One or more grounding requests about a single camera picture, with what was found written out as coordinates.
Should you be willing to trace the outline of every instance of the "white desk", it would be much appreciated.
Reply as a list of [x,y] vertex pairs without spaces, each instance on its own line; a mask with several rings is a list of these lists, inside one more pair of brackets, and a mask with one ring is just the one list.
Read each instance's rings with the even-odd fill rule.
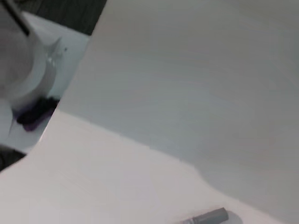
[[289,9],[109,0],[43,137],[0,175],[1,220],[172,224],[223,206],[228,224],[297,224]]

